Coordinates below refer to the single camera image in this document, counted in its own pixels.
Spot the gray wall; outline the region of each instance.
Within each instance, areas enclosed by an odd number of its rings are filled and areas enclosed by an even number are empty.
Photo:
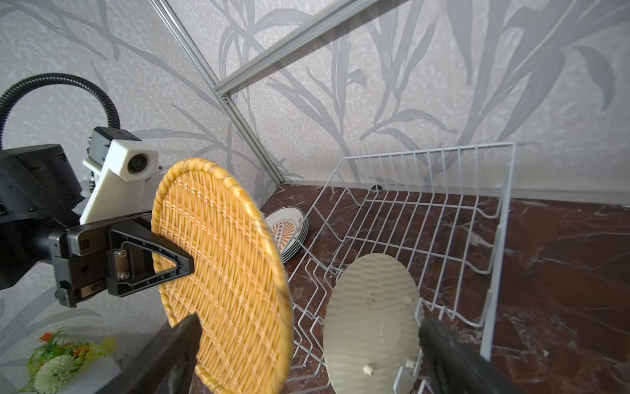
[[[331,1],[170,3],[224,78]],[[515,141],[515,188],[628,194],[629,20],[625,0],[379,1],[238,106],[290,180],[348,155]]]
[[[0,54],[0,91],[41,72],[82,76],[107,91],[122,127],[157,147],[162,165],[192,156],[216,161],[259,204],[275,188],[148,1],[0,2]],[[60,143],[87,186],[81,160],[98,125],[106,125],[105,114],[89,93],[46,87],[17,104],[4,147]],[[156,186],[145,194],[147,207]],[[67,326],[86,338],[116,335],[117,355],[136,354],[166,322],[156,288],[122,299],[101,293],[70,310],[58,305],[53,286],[51,267],[40,264],[0,291],[0,393],[26,384],[22,365],[47,330]]]

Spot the dark red marble surface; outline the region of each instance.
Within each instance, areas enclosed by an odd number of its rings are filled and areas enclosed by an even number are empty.
[[[324,216],[342,190],[326,191],[318,203]],[[306,212],[320,191],[317,187],[281,186],[262,211],[269,214],[279,207],[298,206]],[[356,198],[362,198],[367,191],[355,193]],[[406,197],[391,194],[386,197],[383,192],[379,198],[401,200]],[[409,200],[414,198],[414,194],[409,195]],[[448,203],[457,204],[457,200],[456,196]],[[462,203],[472,206],[474,199],[466,198]],[[496,199],[482,198],[478,206],[485,212],[493,212],[496,204]],[[446,209],[439,220],[440,209],[427,213],[426,209],[414,212],[409,207],[402,211],[394,207],[392,211],[368,212],[364,216],[366,223],[375,223],[373,230],[360,231],[359,236],[375,240],[383,228],[379,241],[413,247],[421,226],[418,217],[426,217],[418,248],[428,249],[436,233],[434,252],[444,253],[449,249],[450,256],[461,257],[471,212],[460,211],[458,215],[455,209]],[[355,213],[356,205],[351,198],[343,196],[331,217],[331,226],[343,235]],[[323,223],[317,215],[309,219],[311,231],[306,244]],[[409,231],[403,239],[410,219]],[[475,217],[475,235],[467,260],[479,269],[487,267],[491,250],[487,244],[494,240],[496,222],[479,215]],[[453,227],[454,236],[449,242]],[[314,244],[313,252],[328,264],[338,245],[326,229]],[[630,393],[630,210],[600,204],[513,199],[505,248],[492,349],[494,367],[526,393]],[[345,261],[351,262],[357,255],[371,252],[372,244],[366,243],[362,250],[348,249]],[[374,248],[374,252],[391,255],[396,255],[397,251],[392,248],[384,251],[380,245]],[[289,274],[297,269],[301,257],[300,252],[287,263]],[[411,260],[410,272],[416,281],[427,264],[420,293],[425,299],[432,299],[442,259],[412,256],[409,251],[402,251],[398,259],[405,265]],[[446,264],[437,298],[439,303],[452,305],[460,266]],[[294,301],[305,306],[312,292],[309,287],[312,282],[304,272],[304,264],[295,275],[291,283]],[[488,275],[479,275],[470,269],[465,271],[458,309],[464,316],[475,319],[480,314],[489,284]],[[316,304],[318,302],[325,305],[326,300],[317,300]],[[444,322],[463,342],[478,348],[480,329],[457,319],[451,322],[445,317]],[[304,326],[310,327],[311,323],[305,322]],[[316,325],[315,336],[321,340],[321,326]],[[311,373],[314,368],[310,363],[308,368],[292,373]],[[324,372],[306,383],[313,387],[325,382]],[[285,391],[302,387],[303,381],[287,383]],[[191,392],[209,391],[195,377]],[[333,390],[321,392],[332,393]]]

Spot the orange flower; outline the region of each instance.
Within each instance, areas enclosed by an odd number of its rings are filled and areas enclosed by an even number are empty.
[[[52,337],[54,337],[54,336],[55,336],[55,333],[53,333],[53,332],[47,332],[47,333],[45,333],[44,335],[42,335],[42,336],[40,337],[40,340],[41,340],[42,342],[50,342],[50,340],[51,340],[51,339],[52,339]]]
[[[80,347],[74,349],[74,357],[85,356],[88,352],[89,352],[89,347],[88,346],[80,346]]]

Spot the stacked plates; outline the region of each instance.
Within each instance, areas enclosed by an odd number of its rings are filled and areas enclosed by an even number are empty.
[[[309,220],[304,217],[304,212],[298,207],[277,209],[265,220],[272,231],[273,240],[280,250],[280,257],[284,264],[300,250],[300,243],[304,242],[309,232]]]

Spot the plate with orange pattern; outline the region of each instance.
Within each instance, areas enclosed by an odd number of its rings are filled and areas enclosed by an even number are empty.
[[[298,207],[283,207],[269,214],[265,221],[272,231],[273,240],[283,255],[293,246],[295,238],[301,238],[303,232],[302,222],[304,221],[304,212]]]

